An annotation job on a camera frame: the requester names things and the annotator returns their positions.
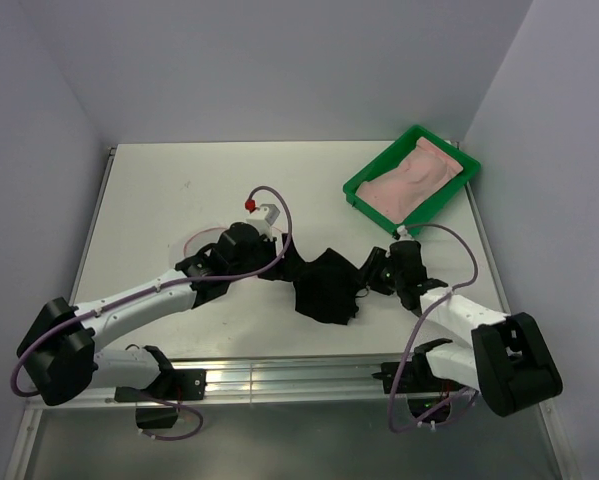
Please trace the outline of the pink bra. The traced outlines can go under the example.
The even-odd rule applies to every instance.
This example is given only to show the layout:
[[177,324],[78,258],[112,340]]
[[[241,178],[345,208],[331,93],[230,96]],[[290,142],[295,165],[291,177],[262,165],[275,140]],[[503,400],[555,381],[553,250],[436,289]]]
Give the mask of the pink bra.
[[364,181],[357,196],[386,219],[399,224],[462,171],[463,166],[457,160],[420,137],[398,166]]

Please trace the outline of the black bra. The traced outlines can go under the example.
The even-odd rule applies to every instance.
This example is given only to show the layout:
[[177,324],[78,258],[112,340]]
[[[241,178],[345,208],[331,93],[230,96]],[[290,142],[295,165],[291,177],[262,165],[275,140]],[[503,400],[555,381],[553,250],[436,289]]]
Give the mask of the black bra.
[[313,261],[305,261],[293,240],[282,259],[259,278],[291,283],[296,312],[335,325],[347,325],[357,315],[358,294],[369,283],[366,265],[357,268],[332,248]]

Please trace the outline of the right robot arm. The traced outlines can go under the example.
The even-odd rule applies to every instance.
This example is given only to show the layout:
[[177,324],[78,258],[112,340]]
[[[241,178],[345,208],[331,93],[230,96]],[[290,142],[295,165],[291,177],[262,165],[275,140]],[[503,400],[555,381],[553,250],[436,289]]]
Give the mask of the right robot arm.
[[559,396],[563,380],[536,320],[478,304],[428,276],[414,240],[374,248],[361,268],[367,287],[452,333],[417,345],[404,363],[385,362],[374,378],[386,394],[428,393],[448,385],[478,392],[507,417]]

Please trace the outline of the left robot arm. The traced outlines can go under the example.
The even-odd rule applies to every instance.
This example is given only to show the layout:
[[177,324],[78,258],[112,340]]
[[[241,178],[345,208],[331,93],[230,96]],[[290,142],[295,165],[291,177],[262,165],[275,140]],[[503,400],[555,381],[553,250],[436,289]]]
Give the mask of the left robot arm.
[[162,399],[176,380],[167,356],[151,345],[112,350],[110,344],[153,321],[216,300],[232,283],[266,273],[276,259],[270,224],[236,222],[215,242],[141,286],[74,306],[63,298],[46,303],[17,350],[21,366],[48,406],[94,388]]

